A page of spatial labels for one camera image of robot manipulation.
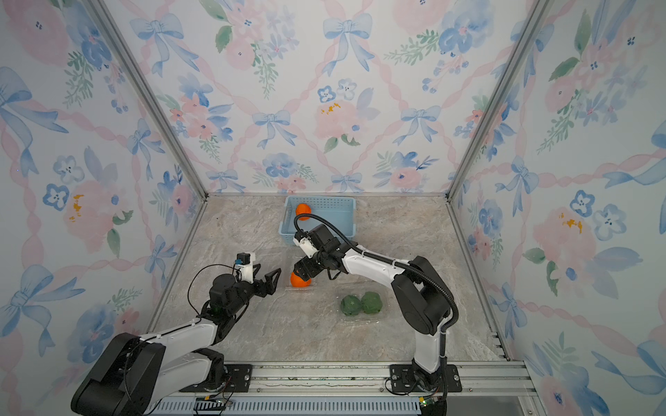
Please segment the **clear container of oranges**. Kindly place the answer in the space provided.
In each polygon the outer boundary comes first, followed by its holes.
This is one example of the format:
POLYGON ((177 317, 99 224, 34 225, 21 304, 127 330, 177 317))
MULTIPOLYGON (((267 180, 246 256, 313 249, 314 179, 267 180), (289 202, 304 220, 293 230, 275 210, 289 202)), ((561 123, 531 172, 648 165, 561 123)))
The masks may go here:
POLYGON ((287 291, 310 291, 314 286, 313 279, 303 280, 303 278, 298 276, 295 272, 291 272, 285 289, 287 291))

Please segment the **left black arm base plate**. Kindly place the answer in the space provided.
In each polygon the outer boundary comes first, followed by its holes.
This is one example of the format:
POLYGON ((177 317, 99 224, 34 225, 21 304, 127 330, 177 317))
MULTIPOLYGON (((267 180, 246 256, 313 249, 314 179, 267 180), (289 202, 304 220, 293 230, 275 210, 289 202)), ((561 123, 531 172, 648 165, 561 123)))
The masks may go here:
POLYGON ((253 365, 251 364, 225 364, 223 377, 219 383, 203 381, 186 388, 180 393, 247 393, 250 388, 253 365))

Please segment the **green orange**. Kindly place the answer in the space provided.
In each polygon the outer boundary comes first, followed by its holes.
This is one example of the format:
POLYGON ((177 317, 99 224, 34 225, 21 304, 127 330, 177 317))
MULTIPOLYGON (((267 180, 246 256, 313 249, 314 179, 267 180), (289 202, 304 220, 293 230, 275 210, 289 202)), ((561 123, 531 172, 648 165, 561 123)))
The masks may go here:
POLYGON ((383 309, 383 300, 381 296, 374 292, 366 292, 361 299, 362 311, 367 315, 376 315, 383 309))
POLYGON ((364 310, 361 300, 357 296, 345 296, 340 303, 340 310, 346 317, 355 317, 364 310))

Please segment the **clear container of green fruit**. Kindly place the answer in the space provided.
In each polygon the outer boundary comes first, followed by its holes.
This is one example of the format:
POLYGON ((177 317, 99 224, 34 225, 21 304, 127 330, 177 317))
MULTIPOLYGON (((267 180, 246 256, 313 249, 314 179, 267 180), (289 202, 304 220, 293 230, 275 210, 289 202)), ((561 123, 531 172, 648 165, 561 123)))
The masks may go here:
POLYGON ((335 296, 331 301, 331 312, 333 313, 334 317, 338 319, 338 321, 341 321, 347 325, 370 324, 371 322, 387 321, 393 312, 393 307, 391 306, 389 295, 385 287, 380 287, 377 285, 361 285, 360 287, 356 287, 348 284, 344 285, 341 289, 336 289, 334 291, 334 295, 335 296), (374 291, 381 296, 381 299, 383 300, 383 309, 380 313, 376 315, 367 315, 362 312, 355 317, 346 317, 341 312, 340 303, 345 296, 357 296, 361 300, 362 296, 368 291, 374 291))

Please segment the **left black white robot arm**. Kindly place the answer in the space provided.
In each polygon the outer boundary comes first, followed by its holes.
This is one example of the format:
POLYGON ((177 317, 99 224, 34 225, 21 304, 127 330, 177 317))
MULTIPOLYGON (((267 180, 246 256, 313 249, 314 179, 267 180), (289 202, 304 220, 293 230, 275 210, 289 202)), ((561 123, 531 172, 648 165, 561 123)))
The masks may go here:
POLYGON ((187 388, 217 392, 232 379, 224 355, 213 350, 239 322, 252 298, 275 294, 281 270, 250 280, 223 274, 213 280, 197 317, 164 332, 115 336, 76 390, 71 410, 80 415, 143 415, 187 388))

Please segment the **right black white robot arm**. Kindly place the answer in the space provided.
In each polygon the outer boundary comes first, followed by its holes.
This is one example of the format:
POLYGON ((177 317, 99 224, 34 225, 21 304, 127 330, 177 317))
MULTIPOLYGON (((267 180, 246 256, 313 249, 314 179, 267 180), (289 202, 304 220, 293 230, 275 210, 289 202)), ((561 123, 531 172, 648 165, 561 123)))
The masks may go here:
POLYGON ((326 221, 308 232, 297 226, 293 242, 305 253, 294 265, 294 274, 304 281, 334 271, 392 289, 404 320, 416 334, 410 385, 422 391, 444 390, 446 333, 460 312, 453 293, 426 258, 387 258, 351 241, 326 221))

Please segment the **light blue plastic basket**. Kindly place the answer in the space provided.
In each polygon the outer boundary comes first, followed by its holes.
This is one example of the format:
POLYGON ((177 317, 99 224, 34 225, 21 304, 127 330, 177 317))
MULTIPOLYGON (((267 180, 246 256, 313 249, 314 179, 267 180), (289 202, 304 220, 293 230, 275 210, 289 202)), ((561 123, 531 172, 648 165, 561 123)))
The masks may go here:
POLYGON ((353 239, 357 233, 355 213, 357 201, 353 198, 324 197, 324 196, 289 196, 284 203, 284 218, 280 223, 279 236, 287 245, 294 245, 293 238, 296 233, 293 220, 297 215, 299 205, 305 204, 311 212, 331 222, 348 239, 353 239))

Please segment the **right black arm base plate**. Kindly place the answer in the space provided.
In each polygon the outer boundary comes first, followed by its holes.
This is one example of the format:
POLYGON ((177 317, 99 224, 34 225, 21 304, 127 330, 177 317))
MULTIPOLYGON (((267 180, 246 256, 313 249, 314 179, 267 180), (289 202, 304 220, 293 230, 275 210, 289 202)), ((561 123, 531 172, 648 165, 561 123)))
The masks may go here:
POLYGON ((392 364, 388 367, 388 390, 397 395, 407 393, 461 393, 458 367, 447 364, 434 373, 427 373, 416 364, 392 364))

